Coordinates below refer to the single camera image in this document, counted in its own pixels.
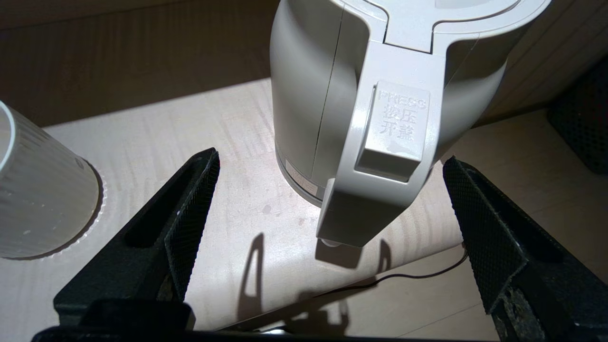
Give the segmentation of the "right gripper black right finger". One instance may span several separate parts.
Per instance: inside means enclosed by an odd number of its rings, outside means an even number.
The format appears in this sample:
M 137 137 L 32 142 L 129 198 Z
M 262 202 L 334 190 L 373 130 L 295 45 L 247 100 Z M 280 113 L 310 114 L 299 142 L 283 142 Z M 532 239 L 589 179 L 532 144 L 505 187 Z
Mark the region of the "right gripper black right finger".
M 502 342 L 605 342 L 608 288 L 473 166 L 443 178 L 484 311 Z

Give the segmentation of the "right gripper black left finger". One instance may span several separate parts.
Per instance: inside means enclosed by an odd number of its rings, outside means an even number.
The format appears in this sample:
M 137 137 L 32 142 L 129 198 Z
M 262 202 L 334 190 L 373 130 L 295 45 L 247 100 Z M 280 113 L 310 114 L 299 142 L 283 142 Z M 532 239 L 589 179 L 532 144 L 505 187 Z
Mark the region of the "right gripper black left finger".
M 220 168 L 214 148 L 189 158 L 54 297 L 59 324 L 98 300 L 184 301 Z

